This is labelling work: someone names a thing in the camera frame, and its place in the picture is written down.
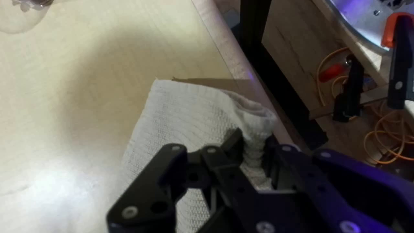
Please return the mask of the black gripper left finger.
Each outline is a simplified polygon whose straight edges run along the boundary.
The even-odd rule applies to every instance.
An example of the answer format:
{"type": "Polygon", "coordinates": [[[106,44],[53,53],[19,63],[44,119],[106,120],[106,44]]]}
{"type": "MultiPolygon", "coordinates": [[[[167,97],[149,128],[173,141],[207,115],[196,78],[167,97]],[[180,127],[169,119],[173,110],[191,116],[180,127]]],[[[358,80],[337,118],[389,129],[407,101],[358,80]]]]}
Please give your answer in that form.
{"type": "Polygon", "coordinates": [[[240,164],[243,162],[243,146],[244,142],[242,131],[239,128],[234,128],[225,133],[221,150],[233,163],[240,164]]]}

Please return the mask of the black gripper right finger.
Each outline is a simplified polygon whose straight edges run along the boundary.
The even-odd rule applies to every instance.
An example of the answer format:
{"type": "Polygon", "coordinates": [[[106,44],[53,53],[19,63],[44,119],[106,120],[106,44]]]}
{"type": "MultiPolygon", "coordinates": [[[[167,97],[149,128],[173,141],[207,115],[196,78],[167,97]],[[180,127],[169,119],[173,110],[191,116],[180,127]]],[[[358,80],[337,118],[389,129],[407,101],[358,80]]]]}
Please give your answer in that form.
{"type": "Polygon", "coordinates": [[[278,146],[279,144],[274,136],[270,136],[269,138],[265,140],[261,168],[266,173],[271,173],[278,168],[278,159],[277,159],[278,146]]]}

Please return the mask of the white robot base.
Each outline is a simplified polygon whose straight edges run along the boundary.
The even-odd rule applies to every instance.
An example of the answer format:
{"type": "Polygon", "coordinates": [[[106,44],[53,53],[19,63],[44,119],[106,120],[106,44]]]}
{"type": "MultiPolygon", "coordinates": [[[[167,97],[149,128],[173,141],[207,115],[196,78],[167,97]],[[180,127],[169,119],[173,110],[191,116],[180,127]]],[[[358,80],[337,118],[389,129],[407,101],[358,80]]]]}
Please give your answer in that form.
{"type": "Polygon", "coordinates": [[[414,13],[414,0],[327,0],[328,6],[352,34],[378,52],[387,18],[393,13],[414,13]]]}

